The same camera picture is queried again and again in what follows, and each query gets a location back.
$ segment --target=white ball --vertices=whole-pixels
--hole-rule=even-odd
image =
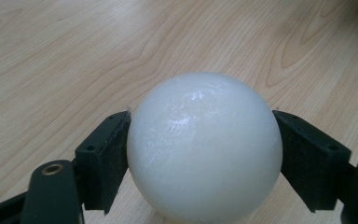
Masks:
[[[137,108],[128,162],[136,186],[163,216],[228,223],[269,195],[282,139],[251,88],[219,74],[186,74],[158,85]]]

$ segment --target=screw hole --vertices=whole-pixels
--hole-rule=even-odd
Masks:
[[[56,175],[63,169],[61,164],[52,164],[42,170],[43,175]]]
[[[86,150],[88,150],[88,151],[93,151],[94,149],[95,149],[95,146],[93,146],[93,145],[86,147]]]
[[[338,150],[338,147],[336,146],[328,146],[328,148],[332,151],[337,151]]]

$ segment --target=wooden table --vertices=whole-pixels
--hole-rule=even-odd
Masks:
[[[39,164],[71,160],[110,114],[134,111],[179,74],[207,71],[252,86],[352,150],[358,162],[356,0],[0,0],[0,202]],[[240,223],[339,223],[312,214],[280,176]],[[170,223],[134,186],[87,223]]]

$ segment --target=black plastic bracket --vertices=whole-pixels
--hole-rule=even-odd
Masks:
[[[0,223],[20,223],[26,192],[0,203]]]
[[[120,183],[128,169],[127,134],[130,112],[105,119],[76,149],[78,186],[86,210],[109,213]]]
[[[51,161],[34,170],[21,224],[83,223],[70,161]]]
[[[305,120],[273,111],[283,144],[281,172],[311,212],[344,203],[341,221],[358,224],[358,166],[351,151]]]

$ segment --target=wood grain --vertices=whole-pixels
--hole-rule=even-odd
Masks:
[[[208,71],[236,77],[358,162],[358,1],[0,0],[0,202],[39,164],[71,160],[110,114],[159,82]],[[310,213],[286,180],[240,223],[339,223]],[[127,174],[112,212],[87,223],[170,223]]]

